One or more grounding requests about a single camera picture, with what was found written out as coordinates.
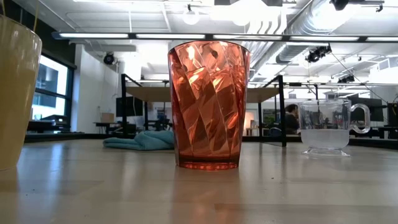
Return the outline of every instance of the mug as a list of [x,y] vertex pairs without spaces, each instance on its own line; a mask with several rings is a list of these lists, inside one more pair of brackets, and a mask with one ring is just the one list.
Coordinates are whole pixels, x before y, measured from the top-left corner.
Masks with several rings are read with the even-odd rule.
[[0,170],[16,166],[29,120],[42,41],[0,16]]
[[[351,124],[351,112],[361,108],[364,129]],[[364,134],[370,130],[370,110],[361,103],[351,106],[351,100],[310,100],[298,104],[301,140],[309,148],[304,154],[348,156],[341,149],[349,141],[349,131]]]

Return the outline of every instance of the window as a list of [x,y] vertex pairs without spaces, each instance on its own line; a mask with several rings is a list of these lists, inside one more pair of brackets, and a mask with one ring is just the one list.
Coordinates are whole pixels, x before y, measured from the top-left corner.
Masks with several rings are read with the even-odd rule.
[[40,67],[33,96],[32,119],[53,114],[69,116],[71,103],[72,70],[45,56],[40,57]]

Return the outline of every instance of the cardboard box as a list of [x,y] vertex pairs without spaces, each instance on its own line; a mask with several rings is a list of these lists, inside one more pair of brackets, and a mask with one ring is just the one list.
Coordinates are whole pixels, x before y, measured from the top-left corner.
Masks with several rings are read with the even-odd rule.
[[102,123],[114,123],[114,113],[101,113]]

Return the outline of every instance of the person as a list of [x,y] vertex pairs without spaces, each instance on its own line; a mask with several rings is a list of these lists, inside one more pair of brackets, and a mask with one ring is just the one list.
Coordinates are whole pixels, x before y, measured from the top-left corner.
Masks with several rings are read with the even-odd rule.
[[287,134],[295,134],[300,128],[299,125],[299,106],[296,104],[291,104],[285,107],[286,116],[285,116],[285,123],[286,123],[286,133]]

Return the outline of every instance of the cup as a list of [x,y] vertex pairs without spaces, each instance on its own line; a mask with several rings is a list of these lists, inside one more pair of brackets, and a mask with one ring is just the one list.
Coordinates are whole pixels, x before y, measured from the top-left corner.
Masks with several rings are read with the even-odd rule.
[[169,52],[175,159],[180,167],[239,165],[250,52],[222,41],[194,41]]
[[[356,108],[365,113],[364,129],[351,124],[350,115]],[[304,154],[348,156],[341,149],[349,141],[349,131],[370,130],[370,110],[361,103],[351,106],[350,100],[310,100],[298,104],[301,140],[309,148]]]
[[0,170],[16,166],[24,144],[42,41],[0,16]]

